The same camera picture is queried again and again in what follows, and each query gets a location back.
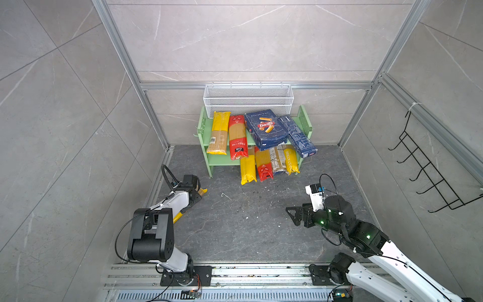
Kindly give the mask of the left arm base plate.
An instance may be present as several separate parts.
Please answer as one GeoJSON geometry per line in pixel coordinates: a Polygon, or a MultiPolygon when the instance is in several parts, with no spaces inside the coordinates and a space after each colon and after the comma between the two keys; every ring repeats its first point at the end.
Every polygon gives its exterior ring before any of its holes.
{"type": "Polygon", "coordinates": [[[161,286],[209,286],[212,279],[212,266],[188,267],[183,273],[171,273],[164,269],[160,281],[161,286]]]}

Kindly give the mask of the clear black label pasta bag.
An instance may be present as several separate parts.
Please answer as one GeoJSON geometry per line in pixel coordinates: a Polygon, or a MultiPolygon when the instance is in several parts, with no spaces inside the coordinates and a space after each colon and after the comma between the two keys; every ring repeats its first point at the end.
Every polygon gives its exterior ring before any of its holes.
{"type": "Polygon", "coordinates": [[[278,145],[277,147],[270,148],[269,153],[273,174],[288,174],[284,147],[282,145],[278,145]]]}

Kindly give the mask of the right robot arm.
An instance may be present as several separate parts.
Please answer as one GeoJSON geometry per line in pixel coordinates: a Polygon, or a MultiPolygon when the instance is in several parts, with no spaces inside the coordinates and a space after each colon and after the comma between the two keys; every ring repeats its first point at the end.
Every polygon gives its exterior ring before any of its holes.
{"type": "Polygon", "coordinates": [[[325,197],[320,208],[314,203],[287,207],[286,213],[296,226],[319,226],[322,234],[337,235],[340,244],[378,265],[395,280],[380,277],[341,252],[325,273],[316,273],[329,277],[337,288],[353,285],[383,301],[471,301],[435,281],[375,225],[357,219],[352,205],[341,196],[325,197]]]}

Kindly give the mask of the yellow Pastatime spaghetti bag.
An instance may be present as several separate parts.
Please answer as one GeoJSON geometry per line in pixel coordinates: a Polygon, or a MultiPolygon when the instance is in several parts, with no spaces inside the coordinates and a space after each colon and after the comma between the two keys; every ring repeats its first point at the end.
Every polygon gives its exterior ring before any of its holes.
{"type": "Polygon", "coordinates": [[[292,145],[283,146],[284,157],[286,160],[286,169],[289,175],[296,173],[299,174],[299,166],[297,160],[297,152],[292,145]]]}

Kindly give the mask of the yellow pasta bag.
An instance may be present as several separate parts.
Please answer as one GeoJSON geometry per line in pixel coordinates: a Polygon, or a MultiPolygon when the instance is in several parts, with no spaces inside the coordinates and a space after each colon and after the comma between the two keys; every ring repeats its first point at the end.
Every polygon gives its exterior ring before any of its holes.
{"type": "Polygon", "coordinates": [[[182,209],[175,217],[174,217],[174,220],[173,222],[176,223],[181,217],[182,215],[190,208],[190,207],[193,207],[198,201],[200,201],[203,196],[207,193],[207,189],[203,189],[203,188],[200,188],[199,190],[197,190],[195,193],[193,193],[190,197],[190,200],[189,200],[189,204],[187,207],[185,207],[184,209],[182,209]]]}
{"type": "Polygon", "coordinates": [[[248,147],[248,156],[240,159],[241,185],[257,182],[257,168],[255,163],[255,148],[248,147]]]}

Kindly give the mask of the long blue spaghetti box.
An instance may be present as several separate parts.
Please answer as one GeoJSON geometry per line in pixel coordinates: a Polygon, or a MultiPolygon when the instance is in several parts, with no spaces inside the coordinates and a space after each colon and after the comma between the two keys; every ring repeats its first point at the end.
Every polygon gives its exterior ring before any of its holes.
{"type": "Polygon", "coordinates": [[[300,158],[305,159],[317,153],[318,149],[289,115],[279,117],[278,120],[287,131],[288,139],[300,158]]]}

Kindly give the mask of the yellow top brown spaghetti bag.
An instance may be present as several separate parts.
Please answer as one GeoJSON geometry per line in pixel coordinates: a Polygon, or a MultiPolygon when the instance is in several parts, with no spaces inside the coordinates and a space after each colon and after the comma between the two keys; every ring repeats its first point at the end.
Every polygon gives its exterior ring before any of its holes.
{"type": "Polygon", "coordinates": [[[228,111],[214,113],[208,154],[226,155],[230,115],[228,111]]]}

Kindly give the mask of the blue Barilla rigatoni box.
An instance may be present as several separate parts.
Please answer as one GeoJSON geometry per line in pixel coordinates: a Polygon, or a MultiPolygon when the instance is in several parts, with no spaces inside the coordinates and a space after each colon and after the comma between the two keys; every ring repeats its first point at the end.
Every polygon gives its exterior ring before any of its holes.
{"type": "Polygon", "coordinates": [[[260,151],[288,142],[288,131],[271,109],[245,114],[245,124],[260,151]]]}

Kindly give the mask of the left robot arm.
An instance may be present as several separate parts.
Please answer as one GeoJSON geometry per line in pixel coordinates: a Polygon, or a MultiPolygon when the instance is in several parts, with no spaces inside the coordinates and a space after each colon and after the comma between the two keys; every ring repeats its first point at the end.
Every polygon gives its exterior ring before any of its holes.
{"type": "Polygon", "coordinates": [[[188,174],[172,186],[161,202],[136,210],[127,246],[128,260],[155,263],[180,282],[190,283],[194,278],[192,258],[175,246],[174,224],[205,192],[199,178],[188,174]]]}

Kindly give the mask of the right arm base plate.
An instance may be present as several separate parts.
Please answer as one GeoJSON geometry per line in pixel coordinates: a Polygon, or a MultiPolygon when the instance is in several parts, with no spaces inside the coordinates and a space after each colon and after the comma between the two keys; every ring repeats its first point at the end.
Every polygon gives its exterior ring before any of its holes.
{"type": "Polygon", "coordinates": [[[331,265],[310,264],[309,275],[313,286],[339,285],[336,270],[331,265]]]}

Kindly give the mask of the red spaghetti bag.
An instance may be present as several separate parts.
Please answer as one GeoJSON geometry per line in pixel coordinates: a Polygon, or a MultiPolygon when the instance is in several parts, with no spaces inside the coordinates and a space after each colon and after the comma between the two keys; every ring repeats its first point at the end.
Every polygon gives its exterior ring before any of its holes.
{"type": "Polygon", "coordinates": [[[260,150],[258,147],[255,147],[255,164],[261,182],[274,178],[269,150],[260,150]]]}
{"type": "Polygon", "coordinates": [[[228,136],[230,143],[230,157],[235,161],[242,157],[248,157],[248,143],[245,129],[245,117],[243,115],[231,116],[228,124],[228,136]]]}

